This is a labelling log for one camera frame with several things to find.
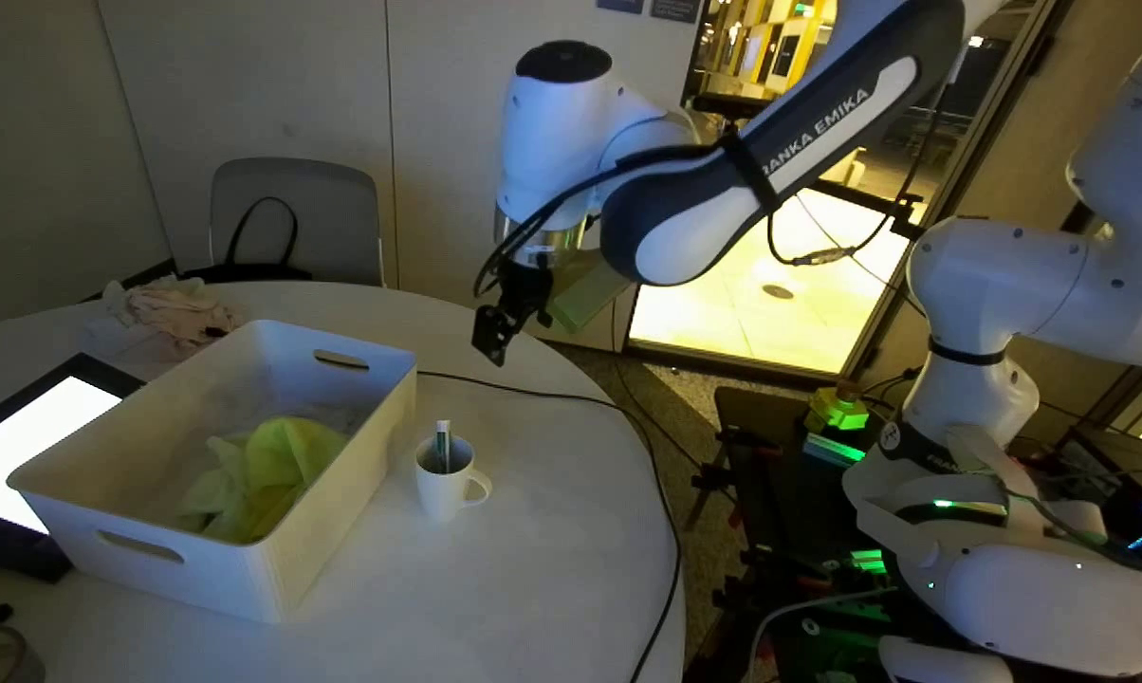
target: white storage box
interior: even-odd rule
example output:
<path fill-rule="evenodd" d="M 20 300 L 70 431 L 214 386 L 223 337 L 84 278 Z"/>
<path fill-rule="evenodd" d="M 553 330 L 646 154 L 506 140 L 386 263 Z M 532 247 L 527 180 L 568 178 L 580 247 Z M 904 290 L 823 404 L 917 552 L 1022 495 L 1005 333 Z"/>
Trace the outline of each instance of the white storage box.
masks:
<path fill-rule="evenodd" d="M 419 404 L 413 352 L 286 321 L 248 321 L 162 373 L 95 426 L 20 466 L 20 490 L 75 569 L 223 614 L 280 620 L 384 480 Z M 208 435 L 303 414 L 350 442 L 257 543 L 183 522 L 214 470 Z"/>

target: screen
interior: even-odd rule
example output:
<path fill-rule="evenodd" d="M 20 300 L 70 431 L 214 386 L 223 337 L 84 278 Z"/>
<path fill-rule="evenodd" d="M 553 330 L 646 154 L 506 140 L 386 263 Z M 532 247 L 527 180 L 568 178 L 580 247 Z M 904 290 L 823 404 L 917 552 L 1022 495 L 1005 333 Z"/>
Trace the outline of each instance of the screen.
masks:
<path fill-rule="evenodd" d="M 35 508 L 16 490 L 9 490 L 9 474 L 52 446 L 57 438 L 64 438 L 70 431 L 102 418 L 118 403 L 118 393 L 88 380 L 64 375 L 50 389 L 9 414 L 0 422 L 0 518 L 45 534 L 45 522 L 35 517 Z"/>

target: small white cup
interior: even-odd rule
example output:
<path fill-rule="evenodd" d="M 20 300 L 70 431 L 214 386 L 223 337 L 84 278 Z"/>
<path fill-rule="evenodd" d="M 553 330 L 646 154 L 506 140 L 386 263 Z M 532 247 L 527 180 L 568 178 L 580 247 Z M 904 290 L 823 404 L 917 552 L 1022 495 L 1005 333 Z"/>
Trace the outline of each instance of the small white cup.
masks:
<path fill-rule="evenodd" d="M 458 435 L 452 435 L 452 459 L 438 446 L 438 435 L 420 438 L 413 470 L 419 504 L 438 522 L 457 518 L 494 494 L 494 480 L 474 466 L 471 442 Z"/>

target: wall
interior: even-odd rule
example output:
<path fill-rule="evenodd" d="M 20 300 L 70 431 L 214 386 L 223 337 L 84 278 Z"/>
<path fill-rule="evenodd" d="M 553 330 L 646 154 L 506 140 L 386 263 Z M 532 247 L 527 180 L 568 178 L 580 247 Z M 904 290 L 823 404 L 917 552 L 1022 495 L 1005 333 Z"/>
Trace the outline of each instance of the wall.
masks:
<path fill-rule="evenodd" d="M 1024 84 L 958 211 L 1059 228 L 1076 208 L 1068 158 L 1107 111 L 1139 53 L 1142 0 L 1076 0 L 1057 49 Z M 867 375 L 895 375 L 917 364 L 922 349 L 926 321 L 912 308 L 900 308 L 881 341 L 881 360 Z M 1120 364 L 1035 341 L 1015 341 L 1010 352 L 1029 368 L 1048 403 L 1024 427 L 1035 442 L 1057 438 L 1070 418 L 1084 414 L 1122 373 Z"/>
<path fill-rule="evenodd" d="M 95 0 L 0 0 L 0 318 L 162 257 Z"/>
<path fill-rule="evenodd" d="M 208 264 L 208 184 L 234 154 L 312 154 L 375 178 L 393 220 L 384 0 L 99 0 L 173 254 Z"/>

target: green light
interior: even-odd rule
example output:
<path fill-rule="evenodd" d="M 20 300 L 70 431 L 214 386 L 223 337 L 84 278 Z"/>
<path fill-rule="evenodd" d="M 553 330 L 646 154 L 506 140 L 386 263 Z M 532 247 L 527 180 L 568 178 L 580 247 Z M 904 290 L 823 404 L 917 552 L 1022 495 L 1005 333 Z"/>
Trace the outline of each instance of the green light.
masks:
<path fill-rule="evenodd" d="M 821 386 L 809 404 L 812 427 L 861 431 L 871 426 L 871 404 L 861 397 L 839 393 L 836 386 Z"/>
<path fill-rule="evenodd" d="M 853 566 L 858 574 L 873 574 L 873 575 L 886 575 L 886 574 L 888 574 L 886 552 L 881 552 L 877 547 L 871 547 L 871 551 L 850 551 L 850 566 Z"/>
<path fill-rule="evenodd" d="M 821 455 L 821 459 L 839 459 L 844 466 L 867 464 L 867 446 L 826 438 L 821 431 L 809 431 L 800 452 Z"/>
<path fill-rule="evenodd" d="M 958 508 L 958 512 L 971 512 L 971 517 L 1005 517 L 1010 508 L 1003 499 L 950 499 L 938 495 L 934 508 Z"/>

